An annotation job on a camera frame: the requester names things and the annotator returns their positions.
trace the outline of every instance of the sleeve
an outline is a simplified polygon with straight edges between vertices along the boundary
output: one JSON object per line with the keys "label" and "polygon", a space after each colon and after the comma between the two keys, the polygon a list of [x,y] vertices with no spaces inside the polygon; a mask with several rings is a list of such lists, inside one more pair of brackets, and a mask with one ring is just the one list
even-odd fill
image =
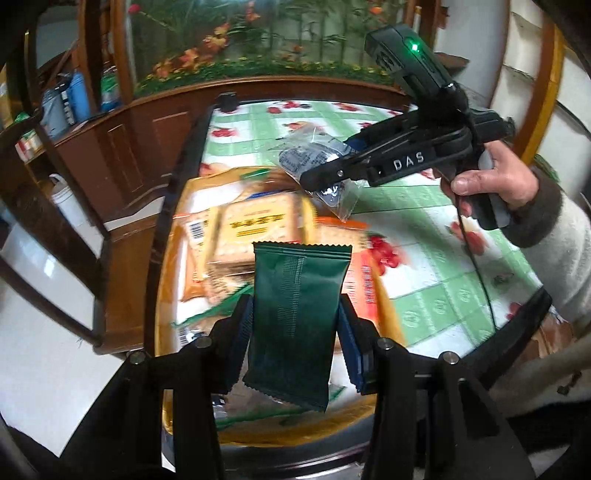
{"label": "sleeve", "polygon": [[514,212],[503,233],[521,248],[554,306],[579,336],[591,313],[591,225],[558,185],[535,173],[538,195]]}

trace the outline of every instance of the dark green snack wrapper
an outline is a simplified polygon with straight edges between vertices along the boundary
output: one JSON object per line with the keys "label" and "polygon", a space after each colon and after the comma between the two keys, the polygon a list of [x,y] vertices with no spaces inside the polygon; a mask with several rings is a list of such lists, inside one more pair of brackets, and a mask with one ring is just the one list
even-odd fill
{"label": "dark green snack wrapper", "polygon": [[336,312],[350,246],[254,243],[255,293],[244,383],[325,411]]}

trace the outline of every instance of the dark brown sleeve cuff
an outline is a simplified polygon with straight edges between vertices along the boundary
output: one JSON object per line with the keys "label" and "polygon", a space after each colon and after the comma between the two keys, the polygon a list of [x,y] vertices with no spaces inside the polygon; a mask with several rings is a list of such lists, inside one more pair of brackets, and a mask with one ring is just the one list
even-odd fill
{"label": "dark brown sleeve cuff", "polygon": [[528,248],[540,243],[554,228],[562,208],[562,190],[537,168],[532,168],[540,181],[535,198],[512,213],[511,223],[502,229],[516,247]]}

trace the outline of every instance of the chair seat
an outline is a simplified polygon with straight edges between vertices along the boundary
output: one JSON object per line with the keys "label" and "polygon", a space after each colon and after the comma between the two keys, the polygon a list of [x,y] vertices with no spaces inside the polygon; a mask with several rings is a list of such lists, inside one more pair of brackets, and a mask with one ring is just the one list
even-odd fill
{"label": "chair seat", "polygon": [[105,334],[96,353],[126,352],[144,345],[146,280],[157,218],[152,215],[111,231]]}

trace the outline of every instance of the green and white checkered tablecloth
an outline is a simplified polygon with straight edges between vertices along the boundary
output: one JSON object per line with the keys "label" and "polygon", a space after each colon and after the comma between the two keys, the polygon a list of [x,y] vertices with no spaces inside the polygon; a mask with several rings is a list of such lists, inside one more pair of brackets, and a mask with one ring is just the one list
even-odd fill
{"label": "green and white checkered tablecloth", "polygon": [[[216,111],[209,129],[205,164],[224,168],[272,165],[277,155],[269,141],[312,122],[344,140],[361,128],[397,115],[385,109],[320,101],[280,101]],[[405,264],[386,267],[381,280],[401,319],[411,352],[438,356],[451,350],[465,355],[493,333],[486,300],[472,263],[452,224],[456,209],[439,181],[415,174],[377,188],[365,188],[352,219],[399,247]],[[486,245],[476,257],[502,326],[540,286],[518,248],[500,231],[485,232],[466,223]]]}

